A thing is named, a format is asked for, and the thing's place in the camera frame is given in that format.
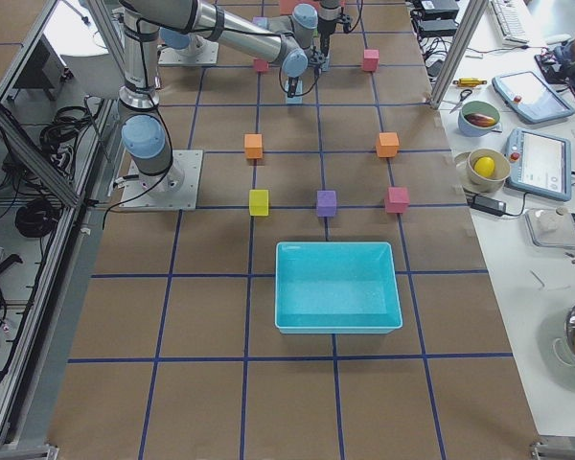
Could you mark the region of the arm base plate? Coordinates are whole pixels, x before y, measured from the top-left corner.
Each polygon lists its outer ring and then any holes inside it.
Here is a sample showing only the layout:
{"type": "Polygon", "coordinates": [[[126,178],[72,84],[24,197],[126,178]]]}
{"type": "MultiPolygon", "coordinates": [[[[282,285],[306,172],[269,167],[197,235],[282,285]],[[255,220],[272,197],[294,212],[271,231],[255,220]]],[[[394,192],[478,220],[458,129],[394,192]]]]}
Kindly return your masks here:
{"type": "Polygon", "coordinates": [[[202,170],[201,149],[176,149],[166,175],[141,175],[133,159],[129,174],[136,178],[125,183],[119,207],[132,211],[193,211],[202,170]]]}

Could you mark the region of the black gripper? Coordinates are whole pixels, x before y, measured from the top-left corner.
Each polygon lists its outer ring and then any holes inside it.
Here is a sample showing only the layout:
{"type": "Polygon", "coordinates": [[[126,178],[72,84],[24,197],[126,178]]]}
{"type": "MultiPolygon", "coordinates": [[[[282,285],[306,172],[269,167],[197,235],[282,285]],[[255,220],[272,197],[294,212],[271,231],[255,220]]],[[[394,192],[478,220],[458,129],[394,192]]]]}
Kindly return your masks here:
{"type": "Polygon", "coordinates": [[[302,98],[302,82],[299,77],[288,77],[285,84],[285,92],[287,99],[301,99],[302,98]]]}
{"type": "Polygon", "coordinates": [[[332,33],[319,32],[318,34],[319,34],[319,42],[320,42],[320,51],[323,54],[323,56],[326,58],[330,52],[332,33]]]}

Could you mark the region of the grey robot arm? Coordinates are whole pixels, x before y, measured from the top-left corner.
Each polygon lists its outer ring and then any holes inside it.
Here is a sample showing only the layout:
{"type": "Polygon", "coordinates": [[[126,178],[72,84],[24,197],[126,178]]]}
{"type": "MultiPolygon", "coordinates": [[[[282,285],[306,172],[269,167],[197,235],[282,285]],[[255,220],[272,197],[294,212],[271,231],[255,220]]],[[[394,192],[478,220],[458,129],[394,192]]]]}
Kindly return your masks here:
{"type": "Polygon", "coordinates": [[[292,13],[254,20],[207,1],[124,1],[124,83],[118,93],[122,141],[144,192],[178,189],[178,166],[159,105],[176,79],[218,61],[220,47],[273,64],[294,95],[312,67],[318,13],[308,4],[292,13]]]}
{"type": "Polygon", "coordinates": [[[336,30],[348,34],[357,25],[340,1],[299,3],[263,25],[208,1],[154,1],[146,20],[275,64],[301,56],[325,59],[336,30]]]}

